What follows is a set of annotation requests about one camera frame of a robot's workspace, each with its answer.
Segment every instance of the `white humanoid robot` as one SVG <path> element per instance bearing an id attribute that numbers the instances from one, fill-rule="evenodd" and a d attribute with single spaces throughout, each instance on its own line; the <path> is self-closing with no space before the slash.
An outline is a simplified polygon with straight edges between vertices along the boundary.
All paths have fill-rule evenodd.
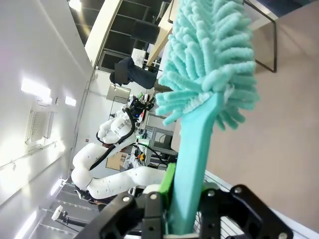
<path id="1" fill-rule="evenodd" d="M 97 138 L 104 143 L 112 143 L 108 149 L 95 143 L 89 143 L 73 158 L 74 170 L 71 178 L 74 184 L 83 191 L 89 191 L 94 199 L 105 199 L 128 191 L 135 186 L 160 184 L 165 171 L 140 166 L 105 178 L 92 177 L 90 170 L 105 158 L 113 156 L 128 145 L 137 144 L 135 122 L 131 114 L 139 116 L 134 109 L 122 107 L 116 117 L 100 126 Z"/>

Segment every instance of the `teal brush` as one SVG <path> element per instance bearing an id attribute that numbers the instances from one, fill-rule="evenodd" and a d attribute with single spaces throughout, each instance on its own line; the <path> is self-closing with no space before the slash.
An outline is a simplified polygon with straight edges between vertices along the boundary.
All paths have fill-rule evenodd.
<path id="1" fill-rule="evenodd" d="M 169 233 L 193 231 L 214 122 L 236 129 L 259 96 L 249 18 L 241 0 L 179 0 L 156 95 L 158 115 L 181 117 L 181 142 L 169 211 Z"/>

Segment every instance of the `brush bristles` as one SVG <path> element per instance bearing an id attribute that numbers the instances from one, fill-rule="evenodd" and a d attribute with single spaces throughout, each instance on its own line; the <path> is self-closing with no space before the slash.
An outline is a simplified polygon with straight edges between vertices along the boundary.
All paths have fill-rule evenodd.
<path id="1" fill-rule="evenodd" d="M 233 89 L 216 119 L 237 128 L 259 100 L 252 33 L 241 0 L 180 0 L 163 77 L 159 83 L 173 92 L 156 95 L 158 115 L 172 114 L 169 124 L 204 103 L 216 92 Z"/>

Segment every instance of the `green clip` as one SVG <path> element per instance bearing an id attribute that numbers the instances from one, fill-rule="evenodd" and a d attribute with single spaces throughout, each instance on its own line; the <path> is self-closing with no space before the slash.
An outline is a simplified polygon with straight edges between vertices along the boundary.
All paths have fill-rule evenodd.
<path id="1" fill-rule="evenodd" d="M 164 206 L 168 209 L 171 201 L 171 193 L 173 188 L 174 174 L 176 163 L 170 163 L 167 166 L 165 176 L 160 184 L 159 193 L 163 196 Z"/>

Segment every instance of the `brush handle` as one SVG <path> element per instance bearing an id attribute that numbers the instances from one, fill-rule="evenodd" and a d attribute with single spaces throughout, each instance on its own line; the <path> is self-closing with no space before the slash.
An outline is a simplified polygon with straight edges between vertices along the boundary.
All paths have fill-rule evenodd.
<path id="1" fill-rule="evenodd" d="M 223 94 L 215 93 L 181 118 L 181 140 L 168 218 L 170 234 L 193 232 L 213 125 L 223 103 Z"/>

